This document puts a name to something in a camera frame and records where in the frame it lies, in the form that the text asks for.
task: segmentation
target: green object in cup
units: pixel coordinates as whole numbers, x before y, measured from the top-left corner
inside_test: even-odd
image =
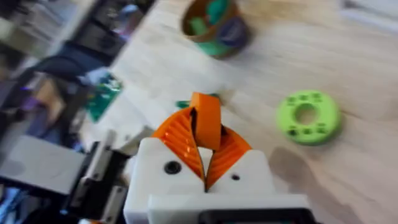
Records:
[[[214,0],[207,5],[206,13],[211,25],[216,24],[228,8],[227,0]]]

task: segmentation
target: wooden table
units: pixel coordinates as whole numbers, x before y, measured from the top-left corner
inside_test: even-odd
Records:
[[[159,0],[111,71],[125,90],[87,144],[115,129],[122,144],[153,128],[193,91],[221,92],[223,124],[263,150],[281,192],[305,193],[323,223],[398,222],[398,39],[342,18],[327,0],[238,1],[254,39],[215,60],[179,30],[187,0]],[[299,146],[275,125],[278,104],[297,90],[331,95],[344,114],[341,135]]]

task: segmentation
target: green ring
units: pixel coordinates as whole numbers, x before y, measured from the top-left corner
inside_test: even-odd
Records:
[[[310,124],[296,119],[303,106],[312,106],[316,117]],[[340,129],[341,115],[333,99],[316,90],[302,90],[288,96],[279,106],[277,123],[291,140],[304,145],[318,145],[331,139]]]

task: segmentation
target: small holes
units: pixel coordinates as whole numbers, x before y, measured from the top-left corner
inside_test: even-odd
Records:
[[[325,128],[318,128],[317,132],[320,133],[320,134],[325,134],[326,130],[325,130]]]
[[[241,177],[238,174],[232,174],[231,178],[233,180],[240,180],[241,179]]]
[[[296,130],[291,129],[291,130],[288,132],[288,134],[289,134],[290,136],[296,136],[296,135],[297,135],[297,132],[296,132]]]
[[[314,93],[312,96],[313,96],[315,99],[321,98],[321,94],[320,94],[320,93]]]
[[[304,129],[304,134],[311,134],[311,129],[309,128]]]

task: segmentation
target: clutter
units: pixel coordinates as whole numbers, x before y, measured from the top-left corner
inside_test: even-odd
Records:
[[[108,106],[123,90],[123,84],[112,74],[102,77],[95,86],[94,93],[89,96],[86,106],[91,118],[97,122],[104,114]]]
[[[398,32],[398,2],[396,0],[344,0],[342,14],[356,21]]]

